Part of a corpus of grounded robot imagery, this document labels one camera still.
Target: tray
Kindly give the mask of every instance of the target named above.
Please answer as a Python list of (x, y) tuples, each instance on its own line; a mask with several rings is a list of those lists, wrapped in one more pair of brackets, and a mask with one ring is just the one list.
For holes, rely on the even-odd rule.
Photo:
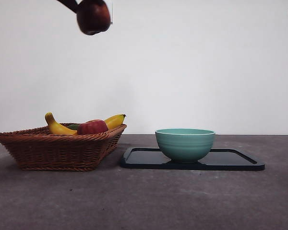
[(129, 148), (121, 158), (120, 166), (129, 169), (264, 170), (264, 163), (236, 149), (211, 149), (196, 163), (177, 163), (166, 157), (160, 149)]

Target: wicker basket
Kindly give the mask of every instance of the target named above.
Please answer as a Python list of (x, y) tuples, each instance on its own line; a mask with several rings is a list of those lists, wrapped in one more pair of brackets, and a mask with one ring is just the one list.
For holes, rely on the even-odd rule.
[[(64, 126), (73, 123), (61, 123)], [(22, 170), (91, 171), (118, 145), (127, 126), (92, 135), (53, 135), (48, 126), (0, 133)]]

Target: dark red object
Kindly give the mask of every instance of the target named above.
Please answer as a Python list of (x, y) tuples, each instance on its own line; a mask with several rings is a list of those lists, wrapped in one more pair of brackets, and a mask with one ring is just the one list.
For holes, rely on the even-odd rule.
[(104, 120), (96, 119), (82, 123), (78, 127), (77, 134), (86, 135), (86, 134), (96, 134), (107, 132), (108, 127)]
[(77, 22), (86, 35), (106, 31), (111, 25), (111, 16), (103, 0), (83, 0), (77, 8)]

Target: yellow banana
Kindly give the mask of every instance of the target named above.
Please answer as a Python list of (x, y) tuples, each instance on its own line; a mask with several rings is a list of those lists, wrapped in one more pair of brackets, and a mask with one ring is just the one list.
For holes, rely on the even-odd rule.
[(56, 122), (52, 113), (46, 113), (45, 120), (48, 124), (49, 130), (51, 134), (56, 135), (76, 135), (77, 130), (69, 129), (60, 123)]
[(108, 129), (113, 129), (123, 124), (125, 116), (125, 114), (117, 114), (107, 118), (105, 123), (107, 124)]

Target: teal bowl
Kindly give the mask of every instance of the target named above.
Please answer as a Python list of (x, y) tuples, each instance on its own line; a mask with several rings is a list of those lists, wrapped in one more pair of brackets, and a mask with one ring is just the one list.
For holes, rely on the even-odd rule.
[(215, 132), (203, 129), (172, 128), (155, 132), (162, 153), (180, 163), (193, 163), (205, 157), (212, 148)]

